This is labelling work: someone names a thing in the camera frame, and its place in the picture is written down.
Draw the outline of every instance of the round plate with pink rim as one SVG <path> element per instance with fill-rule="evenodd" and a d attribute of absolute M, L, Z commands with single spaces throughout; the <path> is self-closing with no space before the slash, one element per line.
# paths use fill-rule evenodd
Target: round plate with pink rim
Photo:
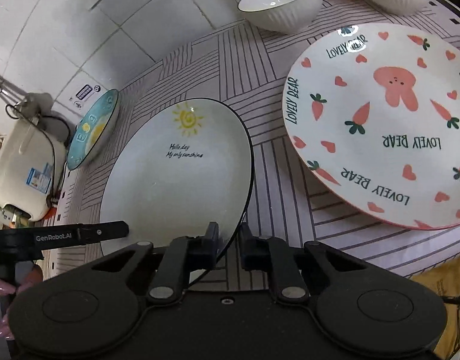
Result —
<path fill-rule="evenodd" d="M 340 28 L 298 58 L 285 127 L 313 174 L 398 226 L 460 224 L 460 51 L 388 23 Z"/>

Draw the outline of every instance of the striped tablecloth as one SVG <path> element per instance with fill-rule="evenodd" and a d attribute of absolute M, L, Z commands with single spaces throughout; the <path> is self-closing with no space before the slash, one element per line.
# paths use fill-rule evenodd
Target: striped tablecloth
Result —
<path fill-rule="evenodd" d="M 460 227 L 407 230 L 378 222 L 330 193 L 299 160 L 286 136 L 281 99 L 285 78 L 309 44 L 342 26 L 400 23 L 436 34 L 460 49 L 460 12 L 431 0 L 412 16 L 389 15 L 365 0 L 328 0 L 310 27 L 294 35 L 261 30 L 242 20 L 188 43 L 121 91 L 122 108 L 106 150 L 88 167 L 67 172 L 55 224 L 96 223 L 106 181 L 125 144 L 151 117 L 193 97 L 218 99 L 245 122 L 255 154 L 255 183 L 246 220 L 256 235 L 291 246 L 319 240 L 400 275 L 411 275 L 460 254 Z M 232 244 L 200 289 L 250 290 L 262 273 L 239 267 Z M 54 250 L 51 275 L 101 256 L 99 245 Z"/>

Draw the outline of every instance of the cream-colored appliance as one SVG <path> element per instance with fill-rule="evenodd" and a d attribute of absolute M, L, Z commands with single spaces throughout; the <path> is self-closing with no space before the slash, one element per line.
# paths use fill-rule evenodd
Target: cream-colored appliance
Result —
<path fill-rule="evenodd" d="M 55 150 L 54 191 L 66 159 L 63 143 L 47 133 Z M 48 211 L 53 176 L 53 154 L 44 133 L 25 119 L 18 119 L 0 150 L 0 207 L 15 207 L 38 221 Z"/>

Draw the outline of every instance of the tile wall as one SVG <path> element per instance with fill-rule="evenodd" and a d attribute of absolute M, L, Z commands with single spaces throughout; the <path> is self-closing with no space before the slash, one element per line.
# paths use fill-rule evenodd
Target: tile wall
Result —
<path fill-rule="evenodd" d="M 121 89 L 165 54 L 238 20 L 235 0 L 0 0 L 0 75 L 77 123 L 83 86 Z M 0 100 L 0 132 L 11 121 Z"/>

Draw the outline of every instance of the human hand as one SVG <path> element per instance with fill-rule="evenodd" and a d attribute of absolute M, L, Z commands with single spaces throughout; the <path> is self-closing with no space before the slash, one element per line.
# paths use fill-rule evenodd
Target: human hand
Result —
<path fill-rule="evenodd" d="M 18 295 L 24 290 L 27 290 L 28 288 L 42 281 L 42 270 L 39 266 L 35 265 L 18 288 L 15 288 L 15 286 L 12 286 L 11 284 L 0 279 L 0 296 L 11 295 L 15 293 L 16 295 Z M 5 337 L 7 340 L 15 339 L 10 331 L 10 328 L 8 327 L 8 310 L 3 319 L 1 320 L 0 337 Z"/>

